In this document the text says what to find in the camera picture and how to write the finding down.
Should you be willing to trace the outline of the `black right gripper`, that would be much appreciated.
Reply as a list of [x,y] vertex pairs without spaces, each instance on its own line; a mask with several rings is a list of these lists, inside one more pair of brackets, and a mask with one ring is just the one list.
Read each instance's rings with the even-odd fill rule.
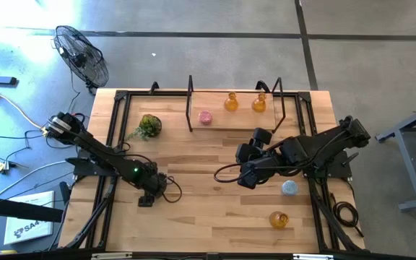
[[239,144],[235,161],[240,164],[238,185],[255,189],[257,185],[266,183],[275,173],[273,167],[278,167],[280,157],[276,152],[264,149],[269,144],[272,134],[263,129],[255,128],[249,143]]

